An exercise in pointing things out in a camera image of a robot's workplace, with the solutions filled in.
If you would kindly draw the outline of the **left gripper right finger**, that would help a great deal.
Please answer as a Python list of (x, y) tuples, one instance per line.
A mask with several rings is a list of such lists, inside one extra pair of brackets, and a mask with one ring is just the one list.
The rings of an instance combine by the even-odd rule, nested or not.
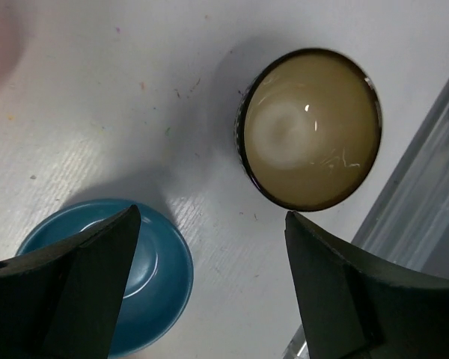
[(383, 260), (297, 212), (284, 235), (311, 358), (449, 358), (449, 280)]

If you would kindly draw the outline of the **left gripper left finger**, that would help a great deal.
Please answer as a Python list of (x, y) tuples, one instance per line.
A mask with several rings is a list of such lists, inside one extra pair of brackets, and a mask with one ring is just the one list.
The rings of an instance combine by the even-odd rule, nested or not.
[(0, 358), (107, 358), (140, 226), (132, 205), (0, 261)]

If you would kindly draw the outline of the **beige brown bowl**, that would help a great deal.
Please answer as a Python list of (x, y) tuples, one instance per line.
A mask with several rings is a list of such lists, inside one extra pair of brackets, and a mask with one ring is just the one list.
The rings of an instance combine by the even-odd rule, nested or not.
[(370, 77), (347, 56), (298, 49), (245, 90), (234, 138), (264, 197), (316, 212), (346, 200), (368, 177), (382, 139), (381, 104)]

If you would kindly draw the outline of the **orange bowl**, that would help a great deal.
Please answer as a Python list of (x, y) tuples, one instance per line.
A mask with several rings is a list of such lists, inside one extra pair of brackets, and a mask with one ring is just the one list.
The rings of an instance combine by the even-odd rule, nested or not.
[(29, 1), (0, 1), (0, 85), (13, 72), (26, 47)]

